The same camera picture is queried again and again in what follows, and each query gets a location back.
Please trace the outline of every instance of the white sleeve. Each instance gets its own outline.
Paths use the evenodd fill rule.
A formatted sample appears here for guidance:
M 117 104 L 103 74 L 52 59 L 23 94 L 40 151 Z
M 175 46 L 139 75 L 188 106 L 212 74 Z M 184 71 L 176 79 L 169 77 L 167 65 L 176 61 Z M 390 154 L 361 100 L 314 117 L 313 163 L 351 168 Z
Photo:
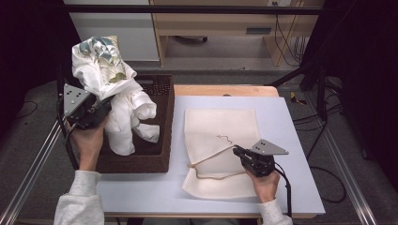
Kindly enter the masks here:
M 70 192 L 59 198 L 54 224 L 104 224 L 99 180 L 98 172 L 76 171 Z
M 276 200 L 259 204 L 263 225 L 292 225 L 292 218 L 282 213 Z

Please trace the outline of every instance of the aluminum rail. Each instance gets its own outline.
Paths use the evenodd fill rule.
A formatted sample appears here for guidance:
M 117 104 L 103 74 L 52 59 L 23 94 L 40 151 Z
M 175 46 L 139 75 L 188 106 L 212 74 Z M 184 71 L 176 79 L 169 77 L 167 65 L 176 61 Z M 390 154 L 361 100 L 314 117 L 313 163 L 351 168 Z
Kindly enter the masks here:
M 50 131 L 44 144 L 41 146 L 35 160 L 30 166 L 29 171 L 26 173 L 23 181 L 21 182 L 17 192 L 15 193 L 12 200 L 9 202 L 6 210 L 0 216 L 0 225 L 13 224 L 18 214 L 20 213 L 24 202 L 29 196 L 33 185 L 35 185 L 40 175 L 41 169 L 44 166 L 48 156 L 53 150 L 55 142 L 61 132 L 61 127 L 58 122 L 55 121 L 52 130 Z
M 272 15 L 324 15 L 337 9 L 323 7 L 229 7 L 229 6 L 147 6 L 147 5 L 42 5 L 50 11 L 90 13 L 194 13 L 194 14 L 272 14 Z
M 306 99 L 308 100 L 310 107 L 313 112 L 316 113 L 316 107 L 314 104 L 313 95 L 309 95 L 305 93 Z M 317 120 L 319 126 L 322 126 L 321 121 Z M 372 209 L 369 207 L 369 204 L 366 202 L 365 197 L 360 190 L 360 186 L 355 180 L 354 175 L 351 170 L 348 168 L 347 163 L 345 162 L 342 154 L 340 153 L 339 147 L 333 139 L 333 136 L 330 133 L 328 127 L 324 130 L 324 142 L 328 147 L 330 156 L 336 166 L 337 172 L 340 174 L 340 177 L 344 183 L 344 186 L 347 190 L 348 196 L 351 199 L 352 204 L 354 205 L 355 210 L 357 211 L 358 217 L 360 218 L 360 222 L 363 225 L 376 225 L 377 221 L 375 220 L 375 216 L 372 212 Z

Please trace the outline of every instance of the cabinet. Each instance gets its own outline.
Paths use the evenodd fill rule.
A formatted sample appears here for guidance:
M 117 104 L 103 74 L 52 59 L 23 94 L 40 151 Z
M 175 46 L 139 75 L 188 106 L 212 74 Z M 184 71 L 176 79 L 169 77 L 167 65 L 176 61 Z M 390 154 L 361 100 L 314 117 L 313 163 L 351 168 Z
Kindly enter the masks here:
M 151 5 L 178 6 L 246 6 L 266 7 L 270 0 L 150 0 Z M 291 0 L 290 7 L 322 7 L 324 0 Z M 314 29 L 317 16 L 280 15 L 278 22 L 281 32 L 276 33 L 275 15 L 231 15 L 231 14 L 168 14 L 154 13 L 154 24 L 159 42 L 161 63 L 164 61 L 167 38 L 169 36 L 263 36 L 274 66 L 282 60 L 282 52 L 287 50 L 283 35 L 290 41 L 292 37 L 309 37 Z
M 149 5 L 147 0 L 64 0 L 65 4 Z M 93 36 L 118 36 L 124 61 L 159 61 L 150 13 L 70 13 L 81 41 Z

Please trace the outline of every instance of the brown wooden tray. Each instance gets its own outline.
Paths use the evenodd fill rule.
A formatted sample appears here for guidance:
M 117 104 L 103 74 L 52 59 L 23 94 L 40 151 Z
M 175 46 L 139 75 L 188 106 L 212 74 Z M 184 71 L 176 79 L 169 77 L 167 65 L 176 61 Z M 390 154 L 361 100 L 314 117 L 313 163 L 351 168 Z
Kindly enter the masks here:
M 160 126 L 159 141 L 147 142 L 133 135 L 135 153 L 125 157 L 112 151 L 105 135 L 97 163 L 99 173 L 166 173 L 169 170 L 175 105 L 173 77 L 171 75 L 142 75 L 135 77 L 135 80 L 157 104 L 156 117 L 143 120 L 142 123 Z

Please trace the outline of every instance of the floor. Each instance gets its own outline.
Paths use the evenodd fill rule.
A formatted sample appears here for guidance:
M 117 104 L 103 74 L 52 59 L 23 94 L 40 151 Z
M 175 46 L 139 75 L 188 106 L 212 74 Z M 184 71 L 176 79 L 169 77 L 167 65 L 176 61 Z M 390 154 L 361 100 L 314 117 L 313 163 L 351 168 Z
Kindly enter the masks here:
M 216 84 L 257 84 L 271 83 L 295 67 L 283 62 L 274 67 L 269 55 L 264 51 L 265 44 L 260 37 L 209 37 L 206 43 L 195 39 L 173 37 L 170 40 L 164 67 L 129 62 L 138 74 L 171 73 L 176 83 L 216 83 Z M 294 62 L 286 56 L 287 62 Z M 314 115 L 310 104 L 314 101 L 314 90 L 301 92 L 299 82 L 302 77 L 285 83 L 278 88 L 286 99 L 292 119 Z M 13 198 L 16 190 L 28 173 L 35 160 L 38 150 L 45 142 L 55 119 L 56 88 L 49 82 L 32 89 L 26 95 L 26 103 L 20 111 L 20 119 L 5 137 L 0 140 L 0 180 L 2 182 L 0 209 L 4 211 Z M 291 93 L 296 94 L 299 101 L 291 100 Z M 329 121 L 323 135 L 317 142 L 309 164 L 327 169 L 341 179 L 339 170 L 333 161 L 328 144 L 327 132 L 353 173 L 364 199 L 369 204 L 377 224 L 398 224 L 398 194 L 390 186 L 381 172 L 377 162 L 364 160 L 356 137 L 344 117 L 344 109 L 338 106 L 338 95 L 327 90 Z M 320 134 L 323 122 L 318 119 L 303 119 L 296 122 L 298 137 L 306 154 Z M 42 219 L 51 223 L 57 199 L 62 195 L 73 179 L 73 169 L 58 139 L 53 151 L 41 168 L 40 176 L 31 193 L 23 199 L 18 221 L 20 224 L 44 224 Z M 321 195 L 325 198 L 326 214 L 313 219 L 295 219 L 296 224 L 375 224 L 364 223 L 355 210 L 355 199 L 344 196 L 344 189 L 335 176 L 328 172 L 313 169 L 313 176 Z M 40 219 L 38 223 L 26 223 L 26 219 Z M 109 224 L 115 224 L 114 218 L 107 218 Z

